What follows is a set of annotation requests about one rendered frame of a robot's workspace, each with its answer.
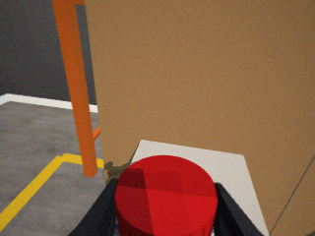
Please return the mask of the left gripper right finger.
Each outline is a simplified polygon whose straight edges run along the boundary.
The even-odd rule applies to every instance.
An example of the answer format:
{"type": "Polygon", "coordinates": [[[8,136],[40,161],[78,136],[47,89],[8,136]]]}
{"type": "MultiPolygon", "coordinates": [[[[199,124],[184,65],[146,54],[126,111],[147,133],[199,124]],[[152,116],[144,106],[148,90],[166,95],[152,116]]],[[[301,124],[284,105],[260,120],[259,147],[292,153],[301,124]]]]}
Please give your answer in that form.
{"type": "Polygon", "coordinates": [[[218,208],[214,222],[215,236],[264,236],[221,183],[215,183],[218,208]]]}

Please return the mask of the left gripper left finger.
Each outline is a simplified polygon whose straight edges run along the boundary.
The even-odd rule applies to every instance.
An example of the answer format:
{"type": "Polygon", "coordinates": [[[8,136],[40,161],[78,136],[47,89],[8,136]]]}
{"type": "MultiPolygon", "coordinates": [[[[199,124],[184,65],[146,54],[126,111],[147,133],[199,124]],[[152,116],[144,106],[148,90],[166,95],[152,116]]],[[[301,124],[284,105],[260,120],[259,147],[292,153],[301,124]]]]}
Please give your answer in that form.
{"type": "Polygon", "coordinates": [[[116,223],[114,195],[117,184],[117,178],[109,181],[82,221],[68,236],[114,235],[116,223]]]}

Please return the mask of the clear bottle with red cap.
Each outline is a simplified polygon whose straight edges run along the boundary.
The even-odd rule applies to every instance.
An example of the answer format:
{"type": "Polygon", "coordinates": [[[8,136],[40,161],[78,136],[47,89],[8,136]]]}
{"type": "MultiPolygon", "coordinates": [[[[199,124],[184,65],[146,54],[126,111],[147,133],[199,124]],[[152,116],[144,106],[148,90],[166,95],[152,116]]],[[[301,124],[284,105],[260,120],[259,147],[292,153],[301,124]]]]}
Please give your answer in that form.
{"type": "Polygon", "coordinates": [[[128,166],[114,195],[119,236],[211,236],[218,208],[212,177],[198,164],[154,155],[128,166]]]}

